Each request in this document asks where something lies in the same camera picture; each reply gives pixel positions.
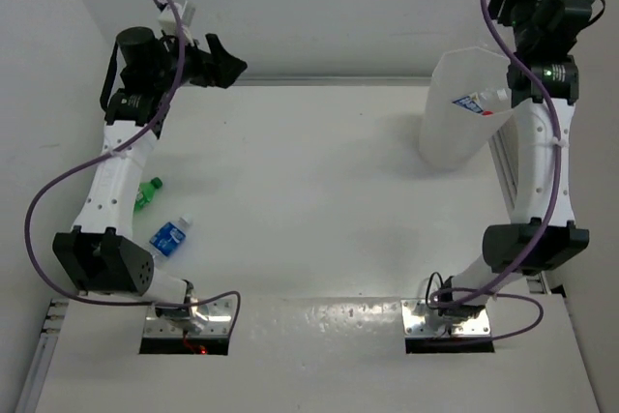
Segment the blue white label clear bottle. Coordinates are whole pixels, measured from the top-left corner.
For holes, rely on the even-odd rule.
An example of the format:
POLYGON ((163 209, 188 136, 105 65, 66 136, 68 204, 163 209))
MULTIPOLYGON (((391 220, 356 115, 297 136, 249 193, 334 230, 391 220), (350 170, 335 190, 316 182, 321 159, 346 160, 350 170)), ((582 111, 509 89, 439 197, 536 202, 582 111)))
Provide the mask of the blue white label clear bottle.
POLYGON ((455 98, 452 104, 479 115, 486 110, 495 114, 509 106, 509 94, 505 88, 487 88, 455 98))

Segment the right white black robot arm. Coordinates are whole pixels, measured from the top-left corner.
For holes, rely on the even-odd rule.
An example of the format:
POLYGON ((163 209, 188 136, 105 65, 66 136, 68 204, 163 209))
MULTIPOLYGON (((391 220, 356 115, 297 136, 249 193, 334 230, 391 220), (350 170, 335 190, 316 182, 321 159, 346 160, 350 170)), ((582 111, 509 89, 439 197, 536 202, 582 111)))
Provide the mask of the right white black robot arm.
POLYGON ((510 280, 554 270, 589 245, 570 200, 569 136, 579 97, 571 54, 605 0, 487 0, 484 16, 514 33, 507 71, 518 145, 516 202, 507 224, 489 226, 482 254, 449 277, 427 303, 439 317, 476 316, 510 280))

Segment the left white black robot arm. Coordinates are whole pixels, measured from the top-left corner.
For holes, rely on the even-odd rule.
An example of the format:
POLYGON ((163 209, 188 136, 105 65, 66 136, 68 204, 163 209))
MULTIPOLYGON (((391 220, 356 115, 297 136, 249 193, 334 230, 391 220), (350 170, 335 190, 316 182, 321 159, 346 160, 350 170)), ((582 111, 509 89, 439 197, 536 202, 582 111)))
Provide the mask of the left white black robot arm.
POLYGON ((190 283, 158 270, 152 254, 133 241, 133 210, 175 91, 186 84, 226 89, 248 67, 217 35, 205 39, 208 47, 201 49, 147 27, 128 28, 116 37, 100 98, 102 161, 71 230, 56 233, 52 242, 80 292, 160 308, 187 306, 190 283))

